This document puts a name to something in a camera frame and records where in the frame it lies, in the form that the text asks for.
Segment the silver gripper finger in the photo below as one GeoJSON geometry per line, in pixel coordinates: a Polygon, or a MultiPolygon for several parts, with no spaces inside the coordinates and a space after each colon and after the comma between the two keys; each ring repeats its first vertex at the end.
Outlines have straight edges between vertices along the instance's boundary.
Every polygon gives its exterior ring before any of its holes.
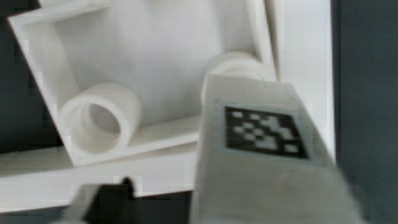
{"type": "Polygon", "coordinates": [[[117,184],[92,184],[79,188],[60,217],[60,224],[138,224],[129,178],[117,184]]]}

